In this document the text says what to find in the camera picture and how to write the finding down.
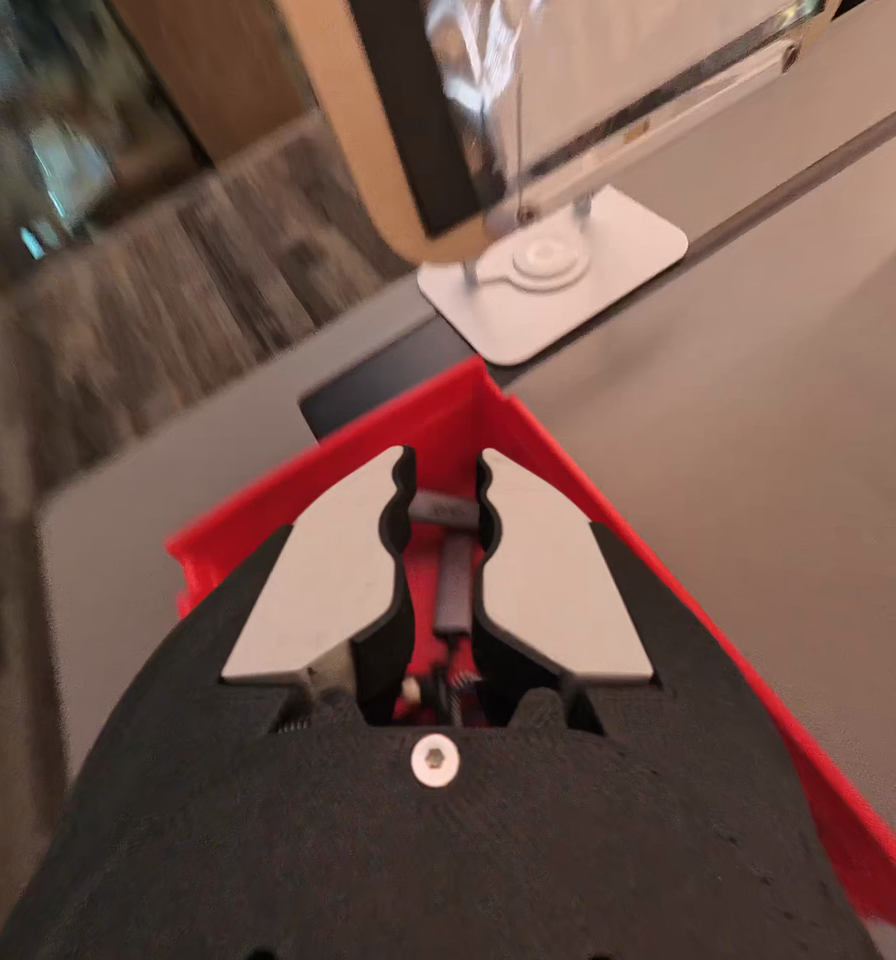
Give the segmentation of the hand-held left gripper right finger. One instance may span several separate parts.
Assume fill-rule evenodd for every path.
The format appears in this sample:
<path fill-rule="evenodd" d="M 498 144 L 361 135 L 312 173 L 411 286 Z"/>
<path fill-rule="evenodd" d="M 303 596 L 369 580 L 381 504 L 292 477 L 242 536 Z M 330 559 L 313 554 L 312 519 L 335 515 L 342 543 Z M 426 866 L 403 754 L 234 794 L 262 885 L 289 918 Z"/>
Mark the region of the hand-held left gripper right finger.
<path fill-rule="evenodd" d="M 477 500 L 474 659 L 498 712 L 550 690 L 570 724 L 596 724 L 591 690 L 655 679 L 598 543 L 603 526 L 495 448 L 478 454 Z"/>

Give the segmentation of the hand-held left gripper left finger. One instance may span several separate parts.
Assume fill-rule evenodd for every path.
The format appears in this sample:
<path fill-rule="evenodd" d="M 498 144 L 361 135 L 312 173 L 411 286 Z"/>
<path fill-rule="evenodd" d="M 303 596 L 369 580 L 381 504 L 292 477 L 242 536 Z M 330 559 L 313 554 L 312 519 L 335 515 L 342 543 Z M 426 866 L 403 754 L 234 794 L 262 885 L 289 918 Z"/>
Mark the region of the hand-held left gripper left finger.
<path fill-rule="evenodd" d="M 417 491 L 410 446 L 345 475 L 289 527 L 221 670 L 227 686 L 285 687 L 313 704 L 354 698 L 368 724 L 391 724 L 414 654 L 404 554 Z"/>

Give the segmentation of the grey usb hub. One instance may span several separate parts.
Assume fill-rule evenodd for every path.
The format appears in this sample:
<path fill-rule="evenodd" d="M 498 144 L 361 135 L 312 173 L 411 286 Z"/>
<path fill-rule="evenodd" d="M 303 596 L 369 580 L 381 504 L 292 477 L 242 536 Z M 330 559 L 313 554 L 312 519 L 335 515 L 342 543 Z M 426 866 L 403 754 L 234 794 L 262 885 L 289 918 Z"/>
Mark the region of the grey usb hub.
<path fill-rule="evenodd" d="M 456 531 L 478 530 L 478 502 L 430 488 L 419 488 L 408 505 L 412 522 L 437 525 Z"/>

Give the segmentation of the red plastic bin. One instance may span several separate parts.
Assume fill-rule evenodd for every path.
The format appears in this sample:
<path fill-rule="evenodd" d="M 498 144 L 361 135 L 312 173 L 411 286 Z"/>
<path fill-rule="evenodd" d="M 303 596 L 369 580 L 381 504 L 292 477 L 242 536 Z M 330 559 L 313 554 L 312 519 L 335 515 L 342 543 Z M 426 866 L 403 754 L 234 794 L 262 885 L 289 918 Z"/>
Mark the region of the red plastic bin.
<path fill-rule="evenodd" d="M 345 474 L 392 446 L 411 446 L 419 486 L 471 494 L 476 454 L 496 448 L 558 488 L 626 543 L 725 649 L 761 698 L 791 753 L 815 826 L 851 905 L 896 927 L 896 834 L 790 712 L 742 652 L 561 448 L 526 405 L 468 359 L 355 419 L 243 486 L 166 542 L 185 577 L 184 618 L 279 527 Z"/>

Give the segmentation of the wooden stand board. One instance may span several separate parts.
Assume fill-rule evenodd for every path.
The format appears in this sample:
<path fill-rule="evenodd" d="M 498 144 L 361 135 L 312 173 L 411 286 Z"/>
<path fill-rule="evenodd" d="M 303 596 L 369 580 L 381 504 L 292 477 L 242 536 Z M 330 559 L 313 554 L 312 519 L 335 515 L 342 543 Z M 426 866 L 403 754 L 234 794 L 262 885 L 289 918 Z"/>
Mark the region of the wooden stand board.
<path fill-rule="evenodd" d="M 322 114 L 385 243 L 415 265 L 481 255 L 494 239 L 485 213 L 440 238 L 425 235 L 348 2 L 279 3 Z"/>

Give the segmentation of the printed instruction sheet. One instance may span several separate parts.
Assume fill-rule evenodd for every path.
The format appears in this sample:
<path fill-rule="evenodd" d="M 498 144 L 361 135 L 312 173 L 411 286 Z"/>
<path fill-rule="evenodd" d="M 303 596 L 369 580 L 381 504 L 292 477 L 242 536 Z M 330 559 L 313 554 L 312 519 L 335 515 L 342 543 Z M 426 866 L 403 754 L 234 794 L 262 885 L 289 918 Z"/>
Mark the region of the printed instruction sheet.
<path fill-rule="evenodd" d="M 484 209 L 691 92 L 820 1 L 421 2 Z"/>

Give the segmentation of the white document stand frame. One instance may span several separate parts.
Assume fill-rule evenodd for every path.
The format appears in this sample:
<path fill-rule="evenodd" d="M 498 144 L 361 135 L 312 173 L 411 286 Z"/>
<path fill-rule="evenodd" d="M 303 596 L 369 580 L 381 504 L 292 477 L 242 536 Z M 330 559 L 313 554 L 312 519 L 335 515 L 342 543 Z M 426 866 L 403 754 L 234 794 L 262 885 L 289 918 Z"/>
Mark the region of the white document stand frame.
<path fill-rule="evenodd" d="M 534 358 L 669 270 L 689 240 L 670 219 L 613 185 L 622 170 L 780 78 L 824 11 L 702 86 L 610 134 L 486 211 L 494 239 L 463 262 L 422 265 L 423 297 L 486 362 Z"/>

